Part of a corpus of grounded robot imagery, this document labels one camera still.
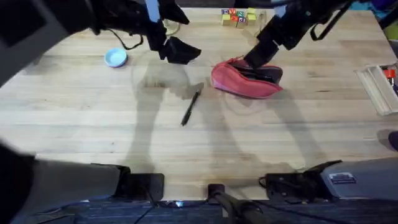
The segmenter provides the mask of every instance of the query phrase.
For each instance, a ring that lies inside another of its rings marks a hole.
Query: pen
[[[194,105],[195,102],[197,101],[198,96],[200,95],[200,92],[201,92],[201,89],[197,90],[197,92],[196,92],[195,95],[193,96],[192,101],[191,101],[191,104],[189,105],[189,107],[188,107],[188,109],[187,109],[187,112],[185,112],[185,115],[184,115],[184,117],[182,118],[182,121],[181,121],[181,125],[182,125],[182,126],[185,126],[185,125],[188,123],[189,117],[191,116],[191,112],[192,112],[193,105]]]

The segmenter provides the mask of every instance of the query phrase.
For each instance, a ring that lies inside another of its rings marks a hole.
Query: wooden table
[[[323,41],[306,35],[290,52],[281,47],[272,64],[284,69],[285,90],[268,100],[214,90],[209,79],[218,62],[251,49],[258,27],[223,27],[219,9],[185,12],[191,24],[176,36],[202,49],[195,61],[168,64],[145,43],[128,52],[126,66],[109,68],[103,55],[118,40],[110,32],[76,34],[0,89],[2,138],[41,158],[161,172],[165,200],[203,199],[209,183],[266,198],[257,187],[265,173],[398,155],[379,142],[398,116],[378,116],[354,73],[396,60],[372,12],[347,12]],[[200,83],[202,96],[181,127]]]

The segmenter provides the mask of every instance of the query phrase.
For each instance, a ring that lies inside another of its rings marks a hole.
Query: sticker
[[[329,174],[332,184],[356,184],[355,177],[349,172]]]

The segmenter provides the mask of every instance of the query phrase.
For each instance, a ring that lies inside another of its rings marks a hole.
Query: red bag
[[[231,58],[213,68],[211,81],[214,88],[255,99],[264,99],[282,90],[278,85],[283,74],[281,68],[263,65],[254,70],[239,58]]]

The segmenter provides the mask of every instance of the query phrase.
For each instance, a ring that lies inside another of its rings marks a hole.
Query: blue bowl
[[[123,49],[114,48],[107,51],[104,60],[109,67],[117,68],[126,63],[127,53]]]

